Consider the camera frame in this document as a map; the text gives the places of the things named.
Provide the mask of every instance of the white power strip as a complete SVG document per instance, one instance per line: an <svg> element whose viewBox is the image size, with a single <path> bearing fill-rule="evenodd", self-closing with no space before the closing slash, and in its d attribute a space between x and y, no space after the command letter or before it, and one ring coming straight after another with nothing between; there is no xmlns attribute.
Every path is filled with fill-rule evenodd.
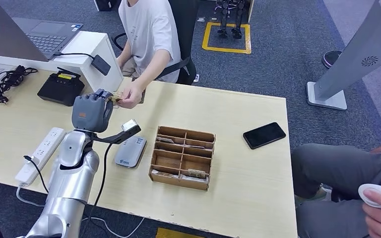
<svg viewBox="0 0 381 238"><path fill-rule="evenodd" d="M37 167L41 170L47 163L49 158L52 156L53 152L56 150L62 139L64 138L66 132L62 128L53 127L49 134L46 135L42 143L37 147L36 151L32 154L34 156L34 162ZM37 175L36 168L31 162L25 160L25 164L15 176L15 179L26 185L30 185Z"/></svg>

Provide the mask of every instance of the white cable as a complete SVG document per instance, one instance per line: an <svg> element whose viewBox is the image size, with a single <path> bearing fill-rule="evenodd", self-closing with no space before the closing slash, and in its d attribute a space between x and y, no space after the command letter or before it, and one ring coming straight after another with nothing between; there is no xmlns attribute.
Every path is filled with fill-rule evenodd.
<svg viewBox="0 0 381 238"><path fill-rule="evenodd" d="M101 218L98 218L98 217L92 217L91 219L99 220L99 221L104 222L104 225L106 226L107 230L108 230L110 233L114 234L115 236L117 236L117 237L119 237L119 238L128 238L128 237L132 236L132 234L133 234L136 230L138 230L139 226L141 226L141 224L142 224L142 222L144 221L145 217L142 218L142 220L141 220L141 222L138 224L138 226L136 226L136 228L135 228L129 235L127 235L126 237L123 237L123 236L120 236L120 235L114 233L114 232L107 226L107 223L106 223L106 221L105 221L104 219L101 219Z"/></svg>
<svg viewBox="0 0 381 238"><path fill-rule="evenodd" d="M36 207L44 207L44 206L45 206L45 205L39 205L39 204L37 204L37 203L35 203L35 202L27 201L27 200L25 200L24 198L22 198L22 197L19 195L19 192L20 192L21 188L22 188L22 185L20 184L20 185L18 186L18 188L17 188L17 193L16 193L17 198L18 198L21 202L25 202L25 203L34 205L34 206L36 206Z"/></svg>

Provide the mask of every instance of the wooden compartment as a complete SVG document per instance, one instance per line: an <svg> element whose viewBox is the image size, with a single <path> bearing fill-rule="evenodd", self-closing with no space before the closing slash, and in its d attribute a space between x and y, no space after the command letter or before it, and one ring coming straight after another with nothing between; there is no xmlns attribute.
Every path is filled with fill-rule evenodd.
<svg viewBox="0 0 381 238"><path fill-rule="evenodd" d="M155 142L154 149L183 153L184 147L181 145L169 144L165 142Z"/></svg>
<svg viewBox="0 0 381 238"><path fill-rule="evenodd" d="M214 148L214 143L199 141L199 140L190 140L190 139L185 140L185 145L188 147L194 147L194 148L200 147L200 149L213 149Z"/></svg>
<svg viewBox="0 0 381 238"><path fill-rule="evenodd" d="M215 135L159 126L149 176L153 181L208 190Z"/></svg>
<svg viewBox="0 0 381 238"><path fill-rule="evenodd" d="M214 134L205 133L205 132L199 132L199 131L186 131L186 139L192 139L192 140L200 140L200 141L206 141L206 142L214 142L215 136Z"/></svg>
<svg viewBox="0 0 381 238"><path fill-rule="evenodd" d="M197 149L197 148L193 148L193 147L186 147L184 149L183 153L187 154L187 155L196 155L196 156L211 158L213 151L212 150Z"/></svg>
<svg viewBox="0 0 381 238"><path fill-rule="evenodd" d="M186 170L186 171L188 170L203 171L206 174L209 174L210 166L211 166L211 159L209 158L183 155L180 169Z"/></svg>
<svg viewBox="0 0 381 238"><path fill-rule="evenodd" d="M182 155L179 153L154 150L151 164L164 166L168 168L179 169L181 158L182 158Z"/></svg>
<svg viewBox="0 0 381 238"><path fill-rule="evenodd" d="M172 127L159 126L157 134L185 138L186 131Z"/></svg>
<svg viewBox="0 0 381 238"><path fill-rule="evenodd" d="M183 145L185 143L185 139L179 138L179 137L174 137L174 136L169 136L169 135L161 135L161 134L158 134L157 137L158 138L156 138L156 141L160 141L160 142L166 142L162 139L167 139L167 140L172 140L173 143L178 144L178 145Z"/></svg>

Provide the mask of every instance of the person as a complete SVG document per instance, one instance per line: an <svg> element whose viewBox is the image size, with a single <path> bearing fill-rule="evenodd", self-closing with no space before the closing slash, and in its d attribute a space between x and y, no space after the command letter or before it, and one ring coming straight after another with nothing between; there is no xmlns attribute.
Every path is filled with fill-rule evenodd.
<svg viewBox="0 0 381 238"><path fill-rule="evenodd" d="M381 238L381 209L358 196L365 183L381 185L381 147L362 151L351 146L306 144L291 155L293 187L300 238ZM355 197L340 202L318 199L321 183ZM367 189L365 196L381 204L381 194Z"/></svg>
<svg viewBox="0 0 381 238"><path fill-rule="evenodd" d="M123 0L119 16L127 42L117 62L124 76L137 78L124 89L119 105L131 109L165 67L180 62L179 39L168 0ZM178 76L179 70L158 80L175 83Z"/></svg>

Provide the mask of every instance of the black cord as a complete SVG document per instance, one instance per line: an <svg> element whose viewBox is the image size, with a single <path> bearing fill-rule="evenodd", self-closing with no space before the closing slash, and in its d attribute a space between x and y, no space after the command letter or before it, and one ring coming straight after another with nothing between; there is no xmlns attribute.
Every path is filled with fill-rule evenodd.
<svg viewBox="0 0 381 238"><path fill-rule="evenodd" d="M45 185L45 181L43 180L43 176L42 176L42 173L40 172L39 167L37 167L36 163L33 161L33 159L30 156L24 155L24 159L30 161L34 165L34 167L36 167L37 172L39 172L40 179L42 180L43 187L45 188L46 192L49 193L49 191L47 190L47 187Z"/></svg>
<svg viewBox="0 0 381 238"><path fill-rule="evenodd" d="M4 71L1 74L6 75L0 80L0 103L7 103L9 99L3 95L4 92L11 89L11 87L19 86L24 80L24 76L31 73L36 73L38 70L35 68L24 68L19 65L15 70Z"/></svg>
<svg viewBox="0 0 381 238"><path fill-rule="evenodd" d="M57 52L53 54L54 56L88 56L94 59L92 55L86 54L86 53L61 53Z"/></svg>
<svg viewBox="0 0 381 238"><path fill-rule="evenodd" d="M106 237L107 237L107 238L110 237L110 236L109 236L109 233L107 233L106 228L102 227L101 225L98 225L98 224L95 223L92 219L91 219L91 224L93 224L93 225L97 226L98 228L102 229L102 230L104 231L104 233L106 234Z"/></svg>
<svg viewBox="0 0 381 238"><path fill-rule="evenodd" d="M106 152L104 153L104 166L103 166L103 179L101 180L100 190L96 198L96 202L94 202L93 207L91 208L90 215L88 215L87 223L85 224L85 228L82 230L82 234L79 236L80 238L84 236L85 232L87 231L88 223L91 220L91 215L93 213L94 208L97 206L98 200L100 199L101 192L103 191L104 187L104 181L106 179L106 168L107 168L107 154L109 153L110 148L112 147L113 143L109 144L109 146L106 149Z"/></svg>

